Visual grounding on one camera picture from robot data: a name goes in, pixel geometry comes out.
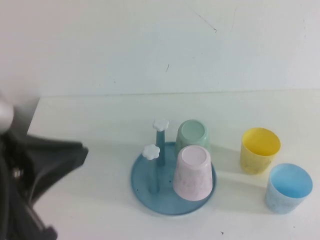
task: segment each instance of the green cup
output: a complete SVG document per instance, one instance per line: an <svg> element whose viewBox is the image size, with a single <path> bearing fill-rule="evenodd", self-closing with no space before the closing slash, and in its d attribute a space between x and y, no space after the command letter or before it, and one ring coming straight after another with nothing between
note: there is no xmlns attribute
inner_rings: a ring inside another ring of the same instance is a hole
<svg viewBox="0 0 320 240"><path fill-rule="evenodd" d="M211 154L209 131L199 120L187 120L180 125L175 142L175 156L189 145L199 145Z"/></svg>

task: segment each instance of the plastic cup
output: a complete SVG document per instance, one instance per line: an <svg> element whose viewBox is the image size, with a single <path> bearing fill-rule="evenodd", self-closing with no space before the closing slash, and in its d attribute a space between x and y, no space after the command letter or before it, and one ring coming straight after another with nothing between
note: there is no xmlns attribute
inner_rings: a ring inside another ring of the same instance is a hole
<svg viewBox="0 0 320 240"><path fill-rule="evenodd" d="M173 179L174 191L183 199L199 201L212 191L211 157L205 148L190 145L178 155Z"/></svg>
<svg viewBox="0 0 320 240"><path fill-rule="evenodd" d="M264 172L280 150L280 140L272 131L256 127L242 136L240 164L249 174Z"/></svg>
<svg viewBox="0 0 320 240"><path fill-rule="evenodd" d="M279 164L270 172L265 204L277 214L287 214L311 193L312 188L312 179L304 169L291 163Z"/></svg>
<svg viewBox="0 0 320 240"><path fill-rule="evenodd" d="M175 156L189 145L199 145L211 152L209 131L199 120L187 120L180 125L175 141Z"/></svg>

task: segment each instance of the round blue tray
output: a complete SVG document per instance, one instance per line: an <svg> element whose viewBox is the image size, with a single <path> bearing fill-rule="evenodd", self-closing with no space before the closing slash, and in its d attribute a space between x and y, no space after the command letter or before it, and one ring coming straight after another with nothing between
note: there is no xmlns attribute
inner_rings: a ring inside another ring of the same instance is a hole
<svg viewBox="0 0 320 240"><path fill-rule="evenodd" d="M166 142L165 166L158 167L159 192L151 194L148 190L148 160L142 154L136 159L131 172L131 185L136 197L149 209L165 215L183 215L202 207L212 196L217 183L216 171L212 166L212 191L205 199L189 201L176 194L173 188L177 159L175 142Z"/></svg>

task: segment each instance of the table surface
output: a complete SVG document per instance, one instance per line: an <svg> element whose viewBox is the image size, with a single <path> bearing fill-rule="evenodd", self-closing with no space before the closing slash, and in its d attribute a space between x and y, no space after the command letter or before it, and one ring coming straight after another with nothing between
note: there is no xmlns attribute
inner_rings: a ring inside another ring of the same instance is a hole
<svg viewBox="0 0 320 240"><path fill-rule="evenodd" d="M165 216L134 196L130 172L144 145L155 143L153 119L170 121L174 141L187 119L203 121L212 144L217 186L201 209ZM34 208L59 240L269 240L320 239L320 90L199 94L44 97L29 134L82 141L84 165L55 184ZM240 168L245 130L264 127L281 140L266 172ZM268 175L279 163L310 174L313 191L292 213L277 215L264 203Z"/></svg>

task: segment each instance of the flower-shaped peg top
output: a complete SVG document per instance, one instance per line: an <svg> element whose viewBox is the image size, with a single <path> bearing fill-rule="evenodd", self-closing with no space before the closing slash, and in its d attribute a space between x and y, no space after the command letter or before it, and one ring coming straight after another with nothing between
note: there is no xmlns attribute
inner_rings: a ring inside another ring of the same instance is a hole
<svg viewBox="0 0 320 240"><path fill-rule="evenodd" d="M160 148L154 144L150 144L144 147L142 156L148 160L157 159L159 157Z"/></svg>
<svg viewBox="0 0 320 240"><path fill-rule="evenodd" d="M167 130L168 127L169 127L169 121L164 118L155 119L153 121L153 128L156 129L158 132Z"/></svg>

